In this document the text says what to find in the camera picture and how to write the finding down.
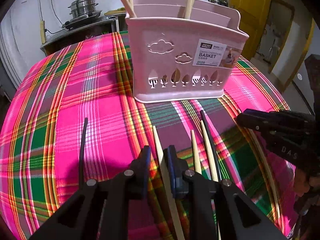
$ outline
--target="pink basket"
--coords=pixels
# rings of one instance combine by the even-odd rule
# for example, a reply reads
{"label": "pink basket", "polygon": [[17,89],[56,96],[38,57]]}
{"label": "pink basket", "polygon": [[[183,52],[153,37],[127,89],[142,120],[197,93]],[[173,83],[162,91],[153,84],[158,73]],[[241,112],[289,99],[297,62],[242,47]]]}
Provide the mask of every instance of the pink basket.
{"label": "pink basket", "polygon": [[249,36],[237,10],[195,0],[133,0],[126,21],[133,63],[133,94],[142,103],[218,98]]}

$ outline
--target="basket base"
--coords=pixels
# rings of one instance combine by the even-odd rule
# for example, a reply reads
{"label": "basket base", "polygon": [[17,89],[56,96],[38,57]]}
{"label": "basket base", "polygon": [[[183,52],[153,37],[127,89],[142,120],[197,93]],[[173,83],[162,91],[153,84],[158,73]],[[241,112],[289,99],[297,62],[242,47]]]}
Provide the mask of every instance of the basket base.
{"label": "basket base", "polygon": [[134,94],[134,99],[140,103],[150,104],[150,103],[160,103],[160,102],[170,102],[179,100],[190,100],[190,99],[209,99],[209,98],[221,98],[223,97],[224,90],[215,91],[188,91],[179,93],[156,93],[156,94]]}

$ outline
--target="white wall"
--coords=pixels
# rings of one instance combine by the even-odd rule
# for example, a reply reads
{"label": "white wall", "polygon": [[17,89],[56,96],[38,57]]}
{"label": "white wall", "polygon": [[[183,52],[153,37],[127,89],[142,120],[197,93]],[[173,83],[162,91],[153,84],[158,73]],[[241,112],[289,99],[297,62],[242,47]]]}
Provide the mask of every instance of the white wall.
{"label": "white wall", "polygon": [[[62,23],[72,19],[70,13],[70,4],[74,0],[52,0],[54,9],[57,16]],[[97,10],[102,10],[102,13],[109,10],[114,10],[122,7],[120,0],[97,0],[99,5]],[[50,0],[41,0],[43,20],[45,21],[45,27],[51,32],[61,30],[61,24],[55,18],[52,11]],[[5,43],[10,46],[12,43],[16,43],[15,48],[10,48],[12,57],[20,57],[24,62],[22,64],[23,69],[19,70],[24,75],[28,70],[39,60],[45,57],[44,53],[40,50],[41,37],[40,37],[40,10],[39,0],[16,0],[7,13],[6,20],[1,22],[2,30],[12,29],[12,38],[5,40]]]}
{"label": "white wall", "polygon": [[284,85],[298,63],[311,28],[312,16],[301,0],[283,0],[295,8],[292,26],[285,46],[272,73]]}
{"label": "white wall", "polygon": [[[308,58],[311,54],[320,55],[320,30],[317,25],[315,26],[315,29],[313,31],[312,41],[305,59]],[[308,101],[309,105],[313,109],[313,102],[314,102],[313,91],[310,88],[308,73],[307,73],[306,65],[304,64],[304,62],[301,64],[301,67],[298,70],[298,73],[302,76],[302,80],[299,80],[297,75],[295,75],[295,77],[293,78],[293,81],[297,84],[297,86],[303,93],[304,97]]]}

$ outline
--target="cloud-shaped cutout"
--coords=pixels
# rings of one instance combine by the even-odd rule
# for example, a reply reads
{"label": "cloud-shaped cutout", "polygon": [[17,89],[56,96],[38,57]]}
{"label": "cloud-shaped cutout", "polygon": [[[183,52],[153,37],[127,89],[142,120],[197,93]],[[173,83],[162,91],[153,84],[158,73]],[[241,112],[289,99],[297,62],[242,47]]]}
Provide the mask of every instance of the cloud-shaped cutout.
{"label": "cloud-shaped cutout", "polygon": [[173,51],[174,45],[171,42],[159,40],[158,42],[148,45],[148,48],[151,53],[165,54]]}
{"label": "cloud-shaped cutout", "polygon": [[176,57],[176,63],[179,64],[187,64],[190,63],[192,57],[190,57],[187,53],[182,53]]}

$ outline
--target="door panel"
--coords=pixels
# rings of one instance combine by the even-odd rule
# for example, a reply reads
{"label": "door panel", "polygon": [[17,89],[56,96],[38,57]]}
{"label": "door panel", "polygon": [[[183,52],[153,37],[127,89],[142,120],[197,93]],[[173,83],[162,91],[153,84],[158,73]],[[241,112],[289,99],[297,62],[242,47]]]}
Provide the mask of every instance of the door panel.
{"label": "door panel", "polygon": [[239,28],[249,35],[242,56],[250,60],[256,53],[262,37],[271,0],[229,0],[229,4],[240,12]]}

